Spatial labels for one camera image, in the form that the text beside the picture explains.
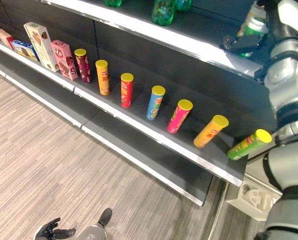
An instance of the white snack box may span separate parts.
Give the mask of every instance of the white snack box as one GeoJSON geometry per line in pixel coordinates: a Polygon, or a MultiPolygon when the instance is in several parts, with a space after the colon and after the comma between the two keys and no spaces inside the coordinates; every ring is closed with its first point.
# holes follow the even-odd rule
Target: white snack box
{"type": "Polygon", "coordinates": [[[24,28],[42,65],[54,72],[58,71],[59,66],[52,51],[51,40],[47,28],[34,22],[24,24],[24,28]]]}

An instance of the store shelf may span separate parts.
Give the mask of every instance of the store shelf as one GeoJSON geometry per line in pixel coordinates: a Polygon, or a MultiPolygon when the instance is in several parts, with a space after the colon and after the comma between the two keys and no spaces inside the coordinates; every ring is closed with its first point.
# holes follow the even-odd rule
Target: store shelf
{"type": "MultiPolygon", "coordinates": [[[[16,53],[12,54],[12,51],[1,43],[0,50],[5,51],[18,61],[23,60],[22,57],[17,57],[16,53]]],[[[131,66],[131,63],[128,63],[126,60],[124,60],[124,64],[131,66]]],[[[247,158],[242,158],[239,161],[232,161],[227,158],[225,153],[233,144],[232,137],[221,132],[206,147],[196,148],[193,145],[193,139],[197,132],[201,130],[201,120],[189,115],[177,134],[168,133],[166,127],[174,112],[174,107],[163,103],[161,106],[163,110],[159,112],[157,119],[154,121],[147,120],[145,113],[150,98],[149,93],[144,94],[135,89],[132,105],[130,108],[125,109],[120,106],[121,90],[116,77],[111,79],[112,81],[110,80],[111,93],[103,96],[99,93],[96,80],[92,83],[84,84],[81,79],[76,81],[64,79],[59,76],[59,72],[54,73],[47,69],[40,71],[39,67],[32,68],[62,86],[62,81],[68,82],[74,86],[73,91],[75,94],[88,100],[105,112],[146,134],[161,145],[186,157],[192,163],[203,167],[219,178],[223,178],[236,186],[241,185],[247,158]]]]}
{"type": "Polygon", "coordinates": [[[150,21],[153,1],[124,1],[118,8],[106,7],[101,0],[42,2],[149,39],[247,78],[253,78],[254,72],[260,67],[257,63],[227,53],[218,47],[223,36],[236,34],[237,27],[193,11],[180,14],[171,26],[161,27],[150,21]]]}
{"type": "Polygon", "coordinates": [[[82,130],[201,206],[212,174],[105,112],[82,130]]]}
{"type": "Polygon", "coordinates": [[[212,174],[0,51],[0,74],[199,206],[212,174]]]}
{"type": "Polygon", "coordinates": [[[73,125],[81,127],[100,111],[38,72],[0,51],[0,74],[73,125]]]}
{"type": "Polygon", "coordinates": [[[0,50],[73,92],[74,85],[69,81],[66,81],[66,79],[61,75],[60,71],[53,72],[44,68],[39,61],[34,61],[25,56],[17,54],[15,51],[5,46],[1,41],[0,50]]]}

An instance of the yellow lid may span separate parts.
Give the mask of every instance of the yellow lid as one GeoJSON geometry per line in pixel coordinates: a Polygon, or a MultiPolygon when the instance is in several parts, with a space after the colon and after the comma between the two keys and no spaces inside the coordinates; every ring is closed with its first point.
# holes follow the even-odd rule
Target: yellow lid
{"type": "Polygon", "coordinates": [[[222,115],[214,115],[212,120],[223,128],[229,125],[229,120],[222,115]]]}
{"type": "Polygon", "coordinates": [[[132,82],[133,81],[133,75],[126,72],[121,74],[121,80],[123,80],[124,82],[132,82]]]}
{"type": "Polygon", "coordinates": [[[95,62],[95,66],[96,66],[97,68],[106,68],[106,67],[108,66],[108,62],[105,61],[105,60],[97,60],[97,61],[95,62]]]}
{"type": "Polygon", "coordinates": [[[163,86],[156,85],[152,88],[152,92],[156,95],[164,95],[165,94],[165,88],[163,86]]]}
{"type": "Polygon", "coordinates": [[[264,142],[266,144],[272,141],[271,134],[268,133],[266,130],[258,129],[257,131],[255,131],[255,135],[261,142],[264,142]]]}
{"type": "Polygon", "coordinates": [[[192,102],[190,102],[187,99],[181,99],[178,102],[178,106],[179,106],[179,108],[182,108],[183,110],[187,110],[187,111],[189,111],[189,110],[191,110],[193,108],[192,102]]]}
{"type": "Polygon", "coordinates": [[[74,54],[75,56],[82,57],[87,54],[87,51],[85,49],[79,48],[74,50],[74,54]]]}

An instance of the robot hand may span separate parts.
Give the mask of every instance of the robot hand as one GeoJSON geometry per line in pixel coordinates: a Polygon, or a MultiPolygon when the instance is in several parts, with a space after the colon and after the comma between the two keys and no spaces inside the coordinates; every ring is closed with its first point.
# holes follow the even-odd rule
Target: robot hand
{"type": "Polygon", "coordinates": [[[34,240],[56,240],[56,239],[68,239],[72,237],[76,231],[75,228],[72,229],[56,229],[58,222],[61,218],[54,219],[49,223],[40,226],[37,232],[35,233],[34,240]]]}

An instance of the floor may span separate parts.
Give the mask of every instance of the floor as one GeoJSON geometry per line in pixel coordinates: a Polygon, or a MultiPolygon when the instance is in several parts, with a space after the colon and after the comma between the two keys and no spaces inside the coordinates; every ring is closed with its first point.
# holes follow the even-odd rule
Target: floor
{"type": "MultiPolygon", "coordinates": [[[[78,235],[107,207],[108,240],[206,240],[223,187],[214,178],[199,207],[0,77],[0,240],[31,240],[57,217],[78,235]]],[[[225,203],[212,239],[262,226],[225,203]]]]}

